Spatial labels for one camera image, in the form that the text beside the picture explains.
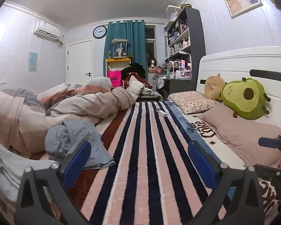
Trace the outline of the white door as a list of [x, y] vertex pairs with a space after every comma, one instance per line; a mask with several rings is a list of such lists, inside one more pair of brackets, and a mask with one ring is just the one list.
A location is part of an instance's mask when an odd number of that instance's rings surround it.
[[67, 45], [66, 79], [69, 83], [84, 84], [92, 78], [92, 40], [78, 41]]

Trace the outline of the white air conditioner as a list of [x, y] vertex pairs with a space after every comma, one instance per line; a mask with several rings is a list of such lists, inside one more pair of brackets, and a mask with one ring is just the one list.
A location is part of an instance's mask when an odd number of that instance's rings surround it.
[[63, 45], [61, 30], [48, 22], [42, 20], [36, 22], [33, 33], [36, 36], [56, 41], [60, 46]]

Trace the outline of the tan plush toy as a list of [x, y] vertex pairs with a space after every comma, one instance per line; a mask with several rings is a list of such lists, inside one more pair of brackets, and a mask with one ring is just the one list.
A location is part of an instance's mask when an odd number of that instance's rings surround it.
[[221, 101], [221, 92], [225, 85], [219, 73], [216, 76], [210, 76], [205, 82], [204, 96], [210, 100]]

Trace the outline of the pink ribbed pillow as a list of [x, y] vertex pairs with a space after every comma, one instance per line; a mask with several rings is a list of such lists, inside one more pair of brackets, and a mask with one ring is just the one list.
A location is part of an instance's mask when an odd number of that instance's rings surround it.
[[275, 125], [233, 117], [233, 111], [224, 104], [218, 104], [198, 116], [209, 124], [217, 137], [225, 143], [246, 165], [270, 166], [281, 161], [278, 149], [258, 145], [261, 137], [276, 138], [281, 135], [281, 128]]

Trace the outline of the dark bookshelf with items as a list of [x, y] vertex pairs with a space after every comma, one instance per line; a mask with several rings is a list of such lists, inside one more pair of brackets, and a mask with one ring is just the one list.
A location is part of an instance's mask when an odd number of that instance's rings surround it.
[[194, 91], [200, 60], [206, 54], [200, 12], [191, 5], [184, 8], [169, 5], [166, 13], [164, 90], [168, 94]]

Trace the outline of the small blue wall poster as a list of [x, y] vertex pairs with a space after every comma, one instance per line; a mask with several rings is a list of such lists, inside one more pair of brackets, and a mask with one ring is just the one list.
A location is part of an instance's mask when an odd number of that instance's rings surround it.
[[38, 54], [30, 52], [29, 61], [28, 61], [28, 71], [37, 72], [37, 63], [38, 63]]

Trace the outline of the framed wall photo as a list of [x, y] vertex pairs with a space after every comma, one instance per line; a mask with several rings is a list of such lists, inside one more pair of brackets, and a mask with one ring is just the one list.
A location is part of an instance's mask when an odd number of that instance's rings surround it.
[[225, 0], [231, 19], [263, 6], [261, 0]]

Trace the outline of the striped pink navy blanket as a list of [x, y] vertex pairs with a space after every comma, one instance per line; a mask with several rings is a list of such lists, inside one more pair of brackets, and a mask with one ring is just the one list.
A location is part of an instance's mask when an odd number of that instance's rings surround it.
[[83, 171], [67, 194], [91, 224], [188, 224], [212, 191], [190, 160], [191, 141], [220, 163], [248, 166], [199, 115], [183, 115], [172, 102], [119, 112], [97, 127], [116, 164]]

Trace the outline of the pile of clothes on chair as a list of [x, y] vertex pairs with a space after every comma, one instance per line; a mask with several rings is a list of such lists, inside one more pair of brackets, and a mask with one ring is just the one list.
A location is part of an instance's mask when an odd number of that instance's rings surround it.
[[121, 71], [123, 86], [134, 97], [153, 95], [153, 87], [146, 81], [146, 71], [141, 64], [130, 63]]

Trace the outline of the mannequin head with wig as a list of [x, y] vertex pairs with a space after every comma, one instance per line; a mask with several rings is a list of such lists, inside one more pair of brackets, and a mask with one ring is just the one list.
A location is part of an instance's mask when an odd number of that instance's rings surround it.
[[149, 57], [148, 59], [148, 67], [156, 67], [156, 59], [154, 57]]

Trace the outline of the white bed headboard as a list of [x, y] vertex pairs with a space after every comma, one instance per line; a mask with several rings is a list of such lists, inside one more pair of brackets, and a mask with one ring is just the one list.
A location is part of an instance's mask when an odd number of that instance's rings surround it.
[[196, 90], [203, 93], [201, 82], [217, 74], [227, 83], [243, 77], [258, 80], [271, 101], [266, 105], [270, 114], [257, 121], [281, 128], [281, 46], [243, 48], [202, 57]]

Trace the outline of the pink striped duvet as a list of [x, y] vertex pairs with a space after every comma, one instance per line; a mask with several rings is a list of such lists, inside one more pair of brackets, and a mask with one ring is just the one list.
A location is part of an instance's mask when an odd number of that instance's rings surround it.
[[62, 83], [35, 95], [26, 89], [0, 91], [0, 143], [6, 149], [29, 157], [45, 150], [51, 127], [66, 120], [93, 124], [130, 108], [137, 95], [123, 87], [112, 88], [107, 77], [83, 85]]

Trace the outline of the floral pillow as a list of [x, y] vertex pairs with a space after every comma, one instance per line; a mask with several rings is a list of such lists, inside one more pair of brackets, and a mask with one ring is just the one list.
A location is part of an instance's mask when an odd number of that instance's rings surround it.
[[208, 99], [197, 91], [172, 93], [168, 99], [174, 102], [185, 115], [202, 113], [220, 104], [219, 101]]

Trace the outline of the green avocado plush toy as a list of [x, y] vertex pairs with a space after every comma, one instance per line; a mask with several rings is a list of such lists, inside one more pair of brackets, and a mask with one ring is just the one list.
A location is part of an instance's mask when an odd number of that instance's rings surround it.
[[266, 108], [271, 99], [265, 93], [263, 85], [253, 79], [243, 77], [240, 81], [227, 83], [220, 94], [224, 104], [233, 111], [233, 117], [238, 116], [256, 120], [270, 112]]

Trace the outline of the round wall clock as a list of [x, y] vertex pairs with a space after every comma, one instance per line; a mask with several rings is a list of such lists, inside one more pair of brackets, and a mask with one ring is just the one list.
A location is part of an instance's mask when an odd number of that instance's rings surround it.
[[96, 39], [102, 39], [106, 36], [108, 28], [105, 25], [99, 25], [93, 30], [93, 36]]

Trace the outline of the pink shopping bag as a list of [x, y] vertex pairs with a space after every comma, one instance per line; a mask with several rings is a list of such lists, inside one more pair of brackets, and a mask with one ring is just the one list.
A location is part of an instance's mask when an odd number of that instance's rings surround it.
[[110, 78], [112, 87], [122, 86], [121, 71], [107, 71], [107, 77]]

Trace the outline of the light blue fleece pants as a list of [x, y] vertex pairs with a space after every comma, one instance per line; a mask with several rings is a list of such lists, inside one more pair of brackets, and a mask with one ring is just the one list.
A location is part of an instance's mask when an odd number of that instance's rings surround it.
[[34, 170], [50, 168], [52, 160], [29, 160], [7, 150], [0, 143], [0, 196], [15, 204], [25, 168]]

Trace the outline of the white remote control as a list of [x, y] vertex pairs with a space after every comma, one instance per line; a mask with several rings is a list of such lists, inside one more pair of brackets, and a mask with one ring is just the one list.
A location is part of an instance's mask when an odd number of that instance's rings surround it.
[[164, 112], [164, 111], [161, 110], [161, 109], [156, 109], [156, 112], [158, 112], [158, 114], [160, 114], [160, 115], [163, 116], [163, 117], [167, 117], [167, 113]]

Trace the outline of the grey blue crumpled garment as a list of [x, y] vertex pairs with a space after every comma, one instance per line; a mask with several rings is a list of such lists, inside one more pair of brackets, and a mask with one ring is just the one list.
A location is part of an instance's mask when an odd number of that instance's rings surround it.
[[68, 120], [48, 130], [44, 139], [46, 153], [50, 160], [61, 162], [73, 153], [79, 144], [91, 144], [91, 153], [84, 166], [85, 170], [105, 169], [115, 165], [114, 159], [103, 145], [95, 125], [86, 120]]

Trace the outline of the yellow cabinet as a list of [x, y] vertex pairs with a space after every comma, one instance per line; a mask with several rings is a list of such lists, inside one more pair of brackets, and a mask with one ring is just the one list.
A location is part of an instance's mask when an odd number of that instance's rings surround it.
[[106, 76], [108, 71], [121, 71], [130, 66], [131, 58], [129, 57], [115, 57], [105, 60]]

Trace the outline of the glass display case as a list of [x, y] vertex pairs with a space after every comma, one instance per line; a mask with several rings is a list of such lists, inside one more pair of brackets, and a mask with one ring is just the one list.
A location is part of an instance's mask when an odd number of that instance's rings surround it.
[[127, 39], [112, 39], [111, 44], [113, 46], [113, 58], [127, 57]]

